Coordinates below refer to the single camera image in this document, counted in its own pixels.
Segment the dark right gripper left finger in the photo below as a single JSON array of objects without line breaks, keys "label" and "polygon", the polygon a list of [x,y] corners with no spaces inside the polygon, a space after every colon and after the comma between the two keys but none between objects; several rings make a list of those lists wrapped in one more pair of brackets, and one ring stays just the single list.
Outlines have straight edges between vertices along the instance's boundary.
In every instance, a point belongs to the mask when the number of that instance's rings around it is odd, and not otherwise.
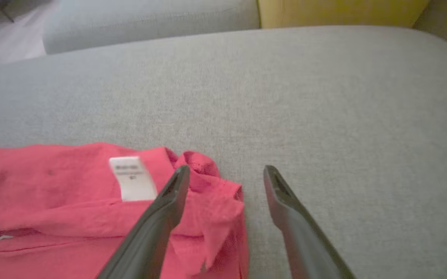
[{"label": "dark right gripper left finger", "polygon": [[159,279],[171,231],[185,208],[190,168],[177,168],[98,275],[98,279]]}]

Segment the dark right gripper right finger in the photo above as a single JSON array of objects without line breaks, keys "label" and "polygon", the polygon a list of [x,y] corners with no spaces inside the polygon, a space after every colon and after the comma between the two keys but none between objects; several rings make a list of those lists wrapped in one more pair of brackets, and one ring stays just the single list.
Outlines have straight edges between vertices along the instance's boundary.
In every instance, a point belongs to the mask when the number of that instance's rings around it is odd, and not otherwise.
[{"label": "dark right gripper right finger", "polygon": [[275,166],[264,167],[268,208],[281,231],[293,279],[354,279],[355,275]]}]

